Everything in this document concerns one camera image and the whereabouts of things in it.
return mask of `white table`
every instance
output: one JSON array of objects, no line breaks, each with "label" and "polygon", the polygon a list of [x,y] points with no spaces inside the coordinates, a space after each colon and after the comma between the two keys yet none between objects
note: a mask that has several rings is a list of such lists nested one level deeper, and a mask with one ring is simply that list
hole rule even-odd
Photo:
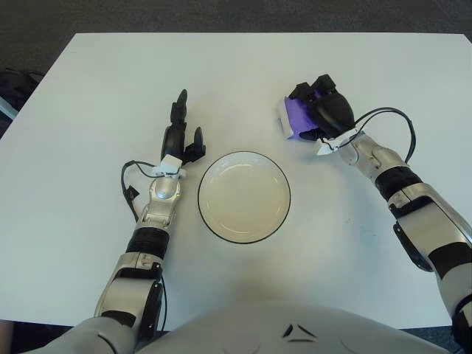
[{"label": "white table", "polygon": [[[357,117],[404,110],[417,131],[412,169],[472,220],[471,52],[463,35],[76,35],[0,140],[0,318],[75,325],[93,315],[134,228],[121,166],[159,162],[170,105],[186,88],[187,136],[200,125],[207,155],[182,182],[167,329],[272,299],[394,327],[448,325],[434,275],[409,260],[377,190],[339,156],[285,141],[275,108],[297,83],[329,73]],[[367,132],[406,154],[401,118],[376,118]],[[197,209],[204,171],[236,150],[267,155],[291,186],[284,224],[252,245],[214,236]],[[142,207],[150,180],[136,170],[126,180]]]}]

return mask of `white bowl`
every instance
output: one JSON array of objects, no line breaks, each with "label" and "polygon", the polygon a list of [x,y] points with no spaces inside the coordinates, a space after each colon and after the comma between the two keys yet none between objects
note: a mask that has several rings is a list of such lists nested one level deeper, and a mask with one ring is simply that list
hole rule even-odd
[{"label": "white bowl", "polygon": [[264,155],[241,151],[214,162],[198,188],[198,208],[217,236],[254,243],[282,225],[290,209],[290,187],[282,170]]}]

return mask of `gray carpet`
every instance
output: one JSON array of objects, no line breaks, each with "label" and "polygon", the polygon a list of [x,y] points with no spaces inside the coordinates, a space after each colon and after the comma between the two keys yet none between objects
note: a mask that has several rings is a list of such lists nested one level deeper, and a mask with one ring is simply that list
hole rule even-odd
[{"label": "gray carpet", "polygon": [[47,71],[76,32],[445,32],[471,0],[1,0],[0,68]]}]

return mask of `black cable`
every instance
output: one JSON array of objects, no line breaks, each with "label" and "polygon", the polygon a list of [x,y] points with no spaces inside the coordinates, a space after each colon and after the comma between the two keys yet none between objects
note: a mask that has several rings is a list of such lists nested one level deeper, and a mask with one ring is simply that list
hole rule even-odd
[{"label": "black cable", "polygon": [[138,221],[139,219],[139,216],[138,214],[136,213],[136,210],[134,209],[134,206],[133,206],[133,199],[131,198],[131,196],[128,194],[128,190],[126,189],[126,186],[125,186],[125,171],[130,167],[130,166],[133,166],[133,165],[136,165],[139,170],[141,171],[141,173],[143,175],[145,175],[146,177],[149,177],[149,178],[159,178],[161,176],[151,176],[151,175],[148,175],[142,168],[141,168],[141,164],[144,164],[146,166],[149,166],[149,167],[155,167],[153,164],[150,164],[149,162],[144,162],[144,161],[134,161],[134,160],[131,160],[131,161],[128,161],[126,162],[122,169],[121,169],[121,191],[123,193],[123,195],[125,196],[125,200],[126,200],[126,203],[128,204],[128,206],[130,207],[131,209],[131,212],[133,213],[133,216],[134,216],[134,220],[135,221]]},{"label": "black cable", "polygon": [[361,116],[359,119],[357,119],[355,121],[355,124],[358,124],[361,120],[365,119],[366,117],[369,117],[367,118],[367,120],[365,121],[365,123],[361,126],[361,128],[358,130],[358,132],[356,134],[354,134],[353,136],[351,136],[349,138],[349,140],[347,142],[345,142],[343,145],[340,145],[339,147],[342,148],[343,146],[346,146],[348,145],[349,143],[351,143],[361,132],[362,130],[364,129],[364,127],[366,126],[366,124],[375,116],[379,115],[379,114],[382,114],[382,113],[395,113],[395,114],[398,114],[399,116],[402,116],[405,120],[406,120],[406,123],[408,124],[408,127],[409,127],[409,130],[410,130],[410,135],[411,135],[411,140],[410,140],[410,147],[408,149],[408,153],[406,154],[406,158],[405,158],[405,163],[408,163],[408,161],[410,160],[410,158],[412,157],[413,155],[413,152],[414,152],[414,149],[416,148],[416,133],[414,132],[414,128],[413,128],[413,123],[412,121],[409,119],[409,117],[403,113],[402,111],[400,111],[399,109],[396,109],[396,108],[392,108],[392,107],[380,107],[380,108],[376,108],[376,109],[372,109],[370,112],[367,112],[365,113],[363,116]]}]

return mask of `purple object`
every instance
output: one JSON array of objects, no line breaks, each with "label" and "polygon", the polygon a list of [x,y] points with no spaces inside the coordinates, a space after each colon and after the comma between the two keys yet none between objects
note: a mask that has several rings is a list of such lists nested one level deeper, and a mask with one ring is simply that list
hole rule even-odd
[{"label": "purple object", "polygon": [[290,127],[294,132],[291,138],[299,138],[300,133],[318,128],[318,125],[313,123],[308,116],[306,106],[300,102],[298,98],[291,100],[286,97],[284,101],[288,121],[290,122]]}]

